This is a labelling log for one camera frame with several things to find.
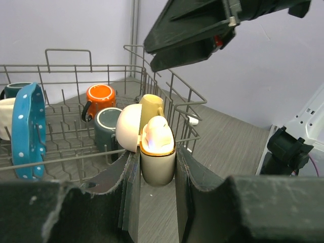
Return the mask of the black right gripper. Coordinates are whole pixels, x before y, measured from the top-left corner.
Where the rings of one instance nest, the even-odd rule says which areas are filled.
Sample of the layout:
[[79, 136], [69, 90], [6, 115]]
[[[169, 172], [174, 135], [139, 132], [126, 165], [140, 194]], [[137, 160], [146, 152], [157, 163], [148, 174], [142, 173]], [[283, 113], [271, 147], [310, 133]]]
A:
[[311, 1], [168, 1], [148, 33], [144, 48], [150, 54], [214, 37], [218, 51], [235, 37], [235, 28], [284, 9], [304, 18]]

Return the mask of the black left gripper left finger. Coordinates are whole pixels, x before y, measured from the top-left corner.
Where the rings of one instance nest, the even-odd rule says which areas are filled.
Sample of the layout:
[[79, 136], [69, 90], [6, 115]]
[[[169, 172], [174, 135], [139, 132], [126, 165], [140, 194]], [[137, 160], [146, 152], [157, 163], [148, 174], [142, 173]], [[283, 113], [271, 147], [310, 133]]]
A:
[[140, 154], [125, 151], [77, 186], [1, 183], [1, 242], [137, 242]]

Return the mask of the white earbud case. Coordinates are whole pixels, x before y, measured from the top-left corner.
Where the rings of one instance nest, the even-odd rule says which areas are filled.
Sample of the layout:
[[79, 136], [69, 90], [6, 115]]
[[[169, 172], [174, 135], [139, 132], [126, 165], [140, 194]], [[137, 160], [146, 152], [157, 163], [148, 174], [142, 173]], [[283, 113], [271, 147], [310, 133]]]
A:
[[191, 126], [197, 126], [199, 123], [199, 120], [197, 118], [194, 118], [192, 116], [188, 116], [188, 122]]

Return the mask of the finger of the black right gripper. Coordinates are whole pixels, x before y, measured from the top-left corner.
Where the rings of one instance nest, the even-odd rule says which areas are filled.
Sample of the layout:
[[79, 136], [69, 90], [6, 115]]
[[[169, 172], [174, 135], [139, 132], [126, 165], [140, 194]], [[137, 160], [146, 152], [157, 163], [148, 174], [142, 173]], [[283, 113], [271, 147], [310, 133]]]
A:
[[235, 33], [229, 32], [158, 52], [150, 62], [151, 70], [158, 72], [208, 60], [215, 52], [225, 48], [234, 37]]

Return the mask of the beige earbud charging case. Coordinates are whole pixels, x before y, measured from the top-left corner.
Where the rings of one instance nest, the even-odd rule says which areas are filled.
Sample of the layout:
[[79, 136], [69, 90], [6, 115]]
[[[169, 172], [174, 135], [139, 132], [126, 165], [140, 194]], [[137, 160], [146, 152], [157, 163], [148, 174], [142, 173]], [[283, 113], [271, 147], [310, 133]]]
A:
[[141, 104], [132, 104], [122, 110], [116, 125], [116, 139], [122, 148], [140, 152], [140, 168], [145, 182], [153, 187], [169, 184], [175, 173], [176, 143], [171, 152], [152, 154], [142, 147], [142, 131], [139, 134]]

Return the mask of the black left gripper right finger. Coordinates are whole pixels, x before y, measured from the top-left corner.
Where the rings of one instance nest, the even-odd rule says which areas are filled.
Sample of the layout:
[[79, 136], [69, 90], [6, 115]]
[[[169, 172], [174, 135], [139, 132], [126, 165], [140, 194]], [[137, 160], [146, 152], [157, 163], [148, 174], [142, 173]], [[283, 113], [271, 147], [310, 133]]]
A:
[[176, 147], [180, 242], [323, 242], [323, 178], [222, 179]]

